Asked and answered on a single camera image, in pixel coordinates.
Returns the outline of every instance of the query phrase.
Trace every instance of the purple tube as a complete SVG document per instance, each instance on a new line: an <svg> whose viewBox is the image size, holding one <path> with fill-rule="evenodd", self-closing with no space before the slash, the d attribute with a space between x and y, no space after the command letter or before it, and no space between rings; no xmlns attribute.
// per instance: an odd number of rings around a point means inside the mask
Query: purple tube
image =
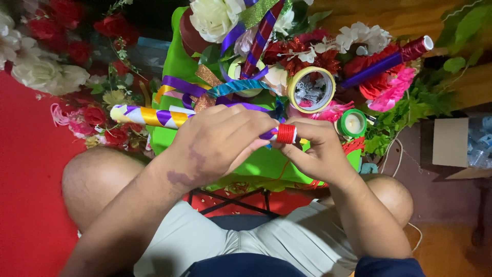
<svg viewBox="0 0 492 277"><path fill-rule="evenodd" d="M403 63L403 57L401 53L399 51L395 52L390 56L380 60L379 62L369 66L368 68L361 70L360 72L353 75L352 77L345 79L340 84L340 86L345 89L353 86L357 86L360 83L364 82L365 80L374 77L378 74L381 74L386 70L389 70L402 63Z"/></svg>

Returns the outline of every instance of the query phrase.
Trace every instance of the left hand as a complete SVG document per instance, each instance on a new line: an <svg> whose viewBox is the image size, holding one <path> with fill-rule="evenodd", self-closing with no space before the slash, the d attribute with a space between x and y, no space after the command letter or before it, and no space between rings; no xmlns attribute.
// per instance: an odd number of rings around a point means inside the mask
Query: left hand
<svg viewBox="0 0 492 277"><path fill-rule="evenodd" d="M258 137L276 126L268 114L240 104L213 106L188 119L154 161L161 163L164 179L189 191L231 173L270 143Z"/></svg>

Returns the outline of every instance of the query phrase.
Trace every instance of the red floor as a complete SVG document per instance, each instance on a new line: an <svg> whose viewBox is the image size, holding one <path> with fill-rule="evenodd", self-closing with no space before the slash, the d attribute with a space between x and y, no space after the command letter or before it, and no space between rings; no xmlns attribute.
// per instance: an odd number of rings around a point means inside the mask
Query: red floor
<svg viewBox="0 0 492 277"><path fill-rule="evenodd" d="M77 228L61 197L61 176L65 164L85 146L67 127L53 124L50 105L55 99L38 101L35 95L0 72L2 277L56 276L77 242ZM282 214L309 203L283 193L273 194L271 201L272 210ZM260 195L246 202L263 206ZM202 209L214 203L220 201L200 196L193 206ZM237 212L247 211L228 206L210 215Z"/></svg>

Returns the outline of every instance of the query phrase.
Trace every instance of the forearm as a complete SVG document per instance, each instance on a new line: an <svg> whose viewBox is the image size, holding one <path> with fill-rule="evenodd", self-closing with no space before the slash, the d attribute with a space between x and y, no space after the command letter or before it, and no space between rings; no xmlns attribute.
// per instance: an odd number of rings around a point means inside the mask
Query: forearm
<svg viewBox="0 0 492 277"><path fill-rule="evenodd" d="M358 257L408 258L408 239L391 212L362 178L354 172L352 181L330 184L335 206L348 240Z"/></svg>
<svg viewBox="0 0 492 277"><path fill-rule="evenodd" d="M185 192L163 178L164 169L156 165L151 162L101 212L77 243L61 276L106 277L131 269L140 259Z"/></svg>

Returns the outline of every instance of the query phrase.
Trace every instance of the leg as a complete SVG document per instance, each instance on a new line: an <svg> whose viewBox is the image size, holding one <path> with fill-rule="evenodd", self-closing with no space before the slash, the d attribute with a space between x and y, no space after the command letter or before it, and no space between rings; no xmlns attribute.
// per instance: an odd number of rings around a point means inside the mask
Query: leg
<svg viewBox="0 0 492 277"><path fill-rule="evenodd" d="M63 172L63 197L69 215L82 232L144 166L103 147L90 149L68 163ZM219 228L179 201L135 264L134 274L180 276L193 262L224 254L237 245L237 233Z"/></svg>
<svg viewBox="0 0 492 277"><path fill-rule="evenodd" d="M413 212L412 198L405 187L383 175L363 177L401 226L405 226ZM243 251L284 259L308 277L346 277L357 264L331 197L240 235Z"/></svg>

